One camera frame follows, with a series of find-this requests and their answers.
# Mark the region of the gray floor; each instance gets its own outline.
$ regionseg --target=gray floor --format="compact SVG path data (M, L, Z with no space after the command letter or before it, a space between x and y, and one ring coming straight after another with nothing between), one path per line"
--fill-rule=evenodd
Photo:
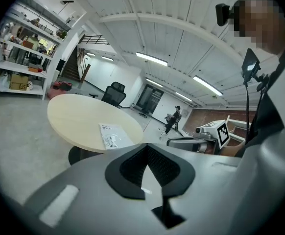
M84 89L94 92L93 87L86 86ZM48 99L42 101L32 95L0 93L0 188L21 204L42 184L70 166L68 152L72 145L50 126L47 105ZM144 142L166 144L167 139L180 137L172 130L160 140L162 123L143 118L136 110L123 110L141 125ZM147 182L143 186L157 191L158 199L151 202L153 208L160 205L161 188L149 169L145 173L149 173L149 177L143 179L143 184Z
M84 94L84 95L88 95L89 93L98 95L98 97L96 97L96 99L99 99L99 100L102 99L103 94L104 94L103 91L99 90L97 87L91 85L87 81L84 81L81 87L79 87L79 82L71 80L69 78L58 77L57 81L65 81L68 83L72 83L72 89L70 90L70 93L73 93L73 94L75 94L76 92L79 92L81 90L82 94Z

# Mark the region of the ceiling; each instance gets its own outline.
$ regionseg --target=ceiling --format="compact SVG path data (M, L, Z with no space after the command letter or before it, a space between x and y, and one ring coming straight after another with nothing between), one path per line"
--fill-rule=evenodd
M233 5L236 0L77 0L86 11L96 13L98 30L128 65L167 91L179 92L199 107L243 107L246 92L241 64L253 47L263 73L272 72L277 57L256 49L248 39L234 36L229 26L216 24L215 5ZM168 67L145 62L135 52L168 61ZM222 91L222 97L194 81L197 75ZM251 81L250 105L260 94Z

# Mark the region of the fluorescent light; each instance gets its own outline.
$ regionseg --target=fluorescent light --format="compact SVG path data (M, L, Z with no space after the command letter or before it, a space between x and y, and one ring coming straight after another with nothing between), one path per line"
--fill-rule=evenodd
M112 58L109 58L109 57L103 57L101 56L103 59L106 59L106 60L109 60L109 61L114 61Z
M150 83L153 83L153 84L155 84L155 85L158 85L158 86L160 86L160 87L163 87L161 84L157 84L156 82L153 82L153 81L149 80L148 78L146 78L146 80L147 80L148 82L150 82Z
M142 58L144 58L144 59L148 59L148 60L153 61L153 62L156 62L156 63L158 63L158 64L167 66L167 62L164 61L164 60L161 60L161 59L159 59L159 58L152 57L152 56L149 56L149 55L140 53L140 52L136 52L136 55L137 55L138 57L142 57Z
M202 85L206 86L209 90L213 91L218 96L223 96L223 93L221 91L219 91L218 89L216 89L212 85L208 84L205 80L202 80L200 77L195 76L193 79L196 80L197 82L201 83Z
M192 100L190 100L188 97L185 97L182 94L179 94L178 92L176 92L176 94L178 94L179 96L183 97L184 99L187 99L188 101L192 102Z

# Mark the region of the door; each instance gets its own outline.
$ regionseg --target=door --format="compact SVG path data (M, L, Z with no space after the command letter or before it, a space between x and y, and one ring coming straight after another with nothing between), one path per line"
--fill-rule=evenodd
M137 102L137 106L141 107L143 111L153 113L156 109L164 92L156 89L150 85L146 85L141 97Z

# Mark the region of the stair railing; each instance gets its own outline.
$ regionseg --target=stair railing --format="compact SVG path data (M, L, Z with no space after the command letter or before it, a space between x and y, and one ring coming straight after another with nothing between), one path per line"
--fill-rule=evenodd
M102 36L86 36L84 35L79 44L102 44L102 45L109 45L109 42Z
M80 69L82 72L82 77L80 79L80 83L82 84L85 80L85 77L90 68L90 65L89 64L86 65L86 62L85 62L85 49L79 48L78 51L79 51L79 54L77 56L77 67L78 67L78 70Z

